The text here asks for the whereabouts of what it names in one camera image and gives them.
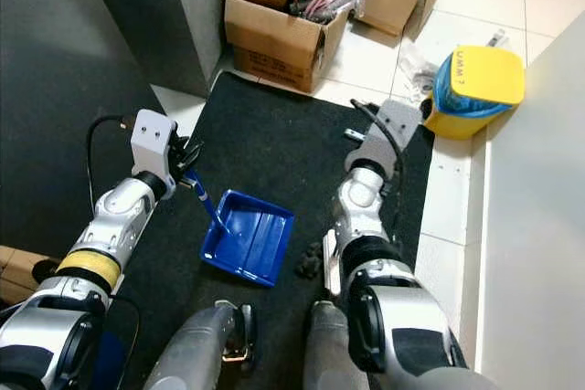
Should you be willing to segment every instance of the yellow lid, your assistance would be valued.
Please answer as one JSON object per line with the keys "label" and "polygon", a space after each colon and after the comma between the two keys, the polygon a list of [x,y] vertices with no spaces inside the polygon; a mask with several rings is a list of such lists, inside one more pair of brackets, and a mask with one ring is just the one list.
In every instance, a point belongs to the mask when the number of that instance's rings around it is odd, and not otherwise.
{"label": "yellow lid", "polygon": [[524,98],[522,59],[498,47],[459,46],[452,56],[451,87],[476,100],[517,105]]}

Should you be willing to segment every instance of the black cable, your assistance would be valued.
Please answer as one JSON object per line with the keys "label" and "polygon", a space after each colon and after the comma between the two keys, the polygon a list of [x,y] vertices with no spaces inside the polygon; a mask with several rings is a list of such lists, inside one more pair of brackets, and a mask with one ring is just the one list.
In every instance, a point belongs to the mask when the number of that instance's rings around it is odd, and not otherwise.
{"label": "black cable", "polygon": [[118,385],[116,385],[116,390],[120,390],[122,387],[122,380],[124,379],[124,375],[126,374],[126,369],[128,368],[128,364],[132,359],[132,354],[134,353],[134,348],[136,347],[136,341],[138,340],[138,333],[140,332],[140,325],[141,325],[141,315],[140,315],[140,308],[136,304],[136,302],[128,297],[119,296],[117,294],[110,294],[110,299],[123,301],[129,304],[133,309],[134,313],[136,314],[136,329],[134,330],[134,337],[132,338],[132,343],[130,344],[130,349],[128,350],[128,354],[126,355],[126,361],[124,361],[124,366],[122,368],[122,374],[120,375],[120,379],[118,380]]}
{"label": "black cable", "polygon": [[382,131],[382,134],[386,136],[388,142],[392,146],[394,153],[396,154],[396,163],[399,168],[399,185],[396,189],[396,208],[394,209],[394,216],[392,217],[392,222],[390,223],[391,230],[392,230],[392,241],[396,244],[396,226],[399,222],[399,215],[400,209],[402,205],[402,195],[404,194],[404,184],[405,184],[405,174],[406,174],[406,166],[404,164],[404,154],[402,150],[400,150],[399,145],[397,144],[394,136],[388,131],[384,122],[374,113],[372,113],[369,108],[358,102],[357,100],[349,100],[351,104],[356,107],[356,109],[360,110],[364,113],[376,126]]}
{"label": "black cable", "polygon": [[116,121],[118,123],[120,123],[120,125],[123,127],[123,116],[121,115],[117,115],[117,114],[108,114],[105,116],[100,116],[98,119],[96,119],[95,121],[93,121],[90,125],[90,127],[88,128],[87,134],[85,136],[85,153],[86,153],[86,173],[88,176],[88,186],[90,189],[90,207],[91,207],[91,212],[95,215],[95,199],[93,198],[93,170],[91,167],[91,141],[93,139],[93,133],[95,132],[95,129],[98,128],[98,126],[100,126],[100,124],[102,124],[103,122],[106,121]]}

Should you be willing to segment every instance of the dustpan handle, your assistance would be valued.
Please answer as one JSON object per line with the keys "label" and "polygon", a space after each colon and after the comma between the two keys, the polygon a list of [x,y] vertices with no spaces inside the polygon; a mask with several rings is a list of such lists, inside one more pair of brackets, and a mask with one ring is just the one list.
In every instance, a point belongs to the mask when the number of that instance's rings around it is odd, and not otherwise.
{"label": "dustpan handle", "polygon": [[186,177],[190,178],[195,182],[195,191],[197,192],[197,197],[199,198],[201,203],[203,203],[203,207],[205,207],[205,210],[207,210],[207,213],[209,214],[209,216],[211,216],[212,221],[227,231],[228,228],[223,224],[223,221],[221,221],[221,219],[219,218],[218,213],[216,212],[216,209],[213,206],[213,202],[211,201],[211,198],[207,194],[205,187],[203,187],[203,185],[201,184],[201,180],[199,179],[197,173],[193,171],[193,169],[190,169],[189,171],[186,172]]}

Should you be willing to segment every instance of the robot leg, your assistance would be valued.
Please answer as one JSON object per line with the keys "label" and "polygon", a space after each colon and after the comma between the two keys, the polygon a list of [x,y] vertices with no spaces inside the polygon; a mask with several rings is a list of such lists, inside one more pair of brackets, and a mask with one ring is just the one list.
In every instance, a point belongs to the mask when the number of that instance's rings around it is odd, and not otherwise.
{"label": "robot leg", "polygon": [[213,390],[222,360],[249,367],[255,321],[250,305],[218,301],[197,312],[177,331],[151,372],[145,390]]}
{"label": "robot leg", "polygon": [[349,357],[346,316],[330,301],[313,305],[303,390],[368,390],[367,375]]}

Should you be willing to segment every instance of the black mat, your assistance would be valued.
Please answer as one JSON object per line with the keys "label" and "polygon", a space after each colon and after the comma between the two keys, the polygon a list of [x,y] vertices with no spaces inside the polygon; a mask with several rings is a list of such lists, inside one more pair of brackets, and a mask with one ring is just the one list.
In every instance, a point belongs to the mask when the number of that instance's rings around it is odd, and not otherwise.
{"label": "black mat", "polygon": [[[276,286],[265,289],[202,263],[197,253],[209,219],[195,194],[179,189],[175,198],[159,205],[126,271],[121,293],[141,303],[144,325],[124,388],[141,387],[167,341],[192,312],[228,299],[256,305],[260,358],[251,377],[239,379],[225,371],[218,388],[301,389],[303,320],[320,297],[323,280],[299,279],[294,267],[306,246],[321,240],[331,226],[331,197],[346,176],[344,159],[356,147],[343,137],[344,129],[363,131],[367,126],[358,111],[230,74],[218,79],[196,128],[206,142],[197,170],[216,202],[232,188],[296,214],[282,271]],[[412,267],[432,139],[419,128],[407,150],[406,215],[399,235],[403,257]],[[386,221],[392,207],[390,197],[381,213]],[[132,321],[122,319],[122,310],[113,314],[116,326],[129,331]]]}

